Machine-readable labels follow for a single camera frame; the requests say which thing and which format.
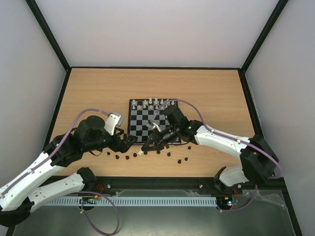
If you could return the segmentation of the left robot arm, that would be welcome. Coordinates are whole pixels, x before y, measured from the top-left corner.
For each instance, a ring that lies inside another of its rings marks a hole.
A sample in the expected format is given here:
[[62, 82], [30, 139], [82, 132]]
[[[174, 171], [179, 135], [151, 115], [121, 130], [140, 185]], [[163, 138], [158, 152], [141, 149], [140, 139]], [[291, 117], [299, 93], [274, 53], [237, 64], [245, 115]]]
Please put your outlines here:
[[80, 160], [86, 152], [127, 152], [137, 137], [118, 128], [122, 118], [110, 114], [107, 120], [89, 116], [64, 135], [56, 136], [39, 157], [11, 182], [0, 189], [0, 224], [12, 227], [23, 222], [45, 203], [71, 193], [91, 191], [96, 177], [88, 167], [72, 175], [44, 185], [44, 182]]

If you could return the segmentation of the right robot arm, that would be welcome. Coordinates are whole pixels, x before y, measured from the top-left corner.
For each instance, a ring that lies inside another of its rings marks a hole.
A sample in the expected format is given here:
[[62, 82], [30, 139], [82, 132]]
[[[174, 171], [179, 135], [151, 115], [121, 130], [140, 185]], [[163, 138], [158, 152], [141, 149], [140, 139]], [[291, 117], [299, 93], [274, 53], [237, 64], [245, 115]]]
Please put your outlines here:
[[162, 130], [150, 121], [153, 131], [141, 147], [142, 152], [163, 150], [169, 147], [169, 142], [180, 138], [184, 142], [215, 148], [237, 158], [240, 165], [224, 166], [213, 178], [213, 187], [222, 193], [244, 182], [265, 185], [272, 178], [279, 160], [263, 137], [240, 137], [213, 129], [201, 121], [188, 120], [176, 106], [167, 107], [162, 114], [169, 126]]

